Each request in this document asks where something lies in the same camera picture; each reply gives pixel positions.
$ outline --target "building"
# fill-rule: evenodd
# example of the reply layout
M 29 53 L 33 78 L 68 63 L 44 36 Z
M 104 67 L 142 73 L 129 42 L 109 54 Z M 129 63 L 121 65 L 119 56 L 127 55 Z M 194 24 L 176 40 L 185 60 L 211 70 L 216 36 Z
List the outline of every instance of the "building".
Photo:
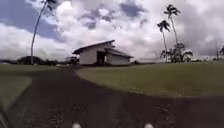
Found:
M 82 47 L 75 50 L 73 54 L 79 55 L 79 64 L 81 65 L 129 65 L 132 57 L 116 50 L 112 44 L 114 41 Z

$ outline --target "white object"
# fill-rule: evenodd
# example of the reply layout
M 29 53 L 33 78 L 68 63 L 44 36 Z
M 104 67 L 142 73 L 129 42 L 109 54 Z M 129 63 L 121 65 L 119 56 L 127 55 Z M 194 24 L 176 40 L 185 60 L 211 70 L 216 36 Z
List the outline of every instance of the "white object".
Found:
M 153 126 L 152 126 L 152 124 L 147 123 L 147 124 L 145 125 L 145 128 L 153 128 Z
M 72 128 L 82 128 L 81 125 L 79 123 L 74 123 L 72 125 Z

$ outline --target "sky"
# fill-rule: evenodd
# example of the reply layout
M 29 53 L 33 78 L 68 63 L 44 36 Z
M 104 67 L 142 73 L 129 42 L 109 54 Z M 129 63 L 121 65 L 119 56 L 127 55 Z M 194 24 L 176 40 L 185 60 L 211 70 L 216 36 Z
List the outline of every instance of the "sky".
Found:
M 34 55 L 64 60 L 82 46 L 107 40 L 135 59 L 157 59 L 164 49 L 157 23 L 172 4 L 178 41 L 195 58 L 213 57 L 224 45 L 224 0 L 58 0 L 52 12 L 44 11 L 34 44 Z M 18 59 L 30 54 L 41 0 L 0 0 L 0 58 Z M 173 31 L 165 33 L 168 48 Z

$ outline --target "asphalt road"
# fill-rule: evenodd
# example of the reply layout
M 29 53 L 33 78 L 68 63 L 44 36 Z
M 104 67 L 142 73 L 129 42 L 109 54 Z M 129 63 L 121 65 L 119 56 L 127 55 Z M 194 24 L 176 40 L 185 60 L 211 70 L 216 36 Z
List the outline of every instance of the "asphalt road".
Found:
M 224 128 L 224 98 L 148 97 L 99 87 L 73 69 L 29 74 L 8 110 L 13 128 Z

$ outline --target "green lawn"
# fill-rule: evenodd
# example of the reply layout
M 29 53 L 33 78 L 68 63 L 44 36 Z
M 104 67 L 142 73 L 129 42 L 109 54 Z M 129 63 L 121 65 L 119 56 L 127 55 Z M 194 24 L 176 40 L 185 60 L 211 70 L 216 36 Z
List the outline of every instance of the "green lawn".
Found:
M 7 109 L 32 82 L 26 73 L 54 70 L 48 66 L 0 65 L 0 104 Z
M 224 64 L 158 64 L 86 68 L 77 74 L 108 88 L 150 96 L 224 95 Z

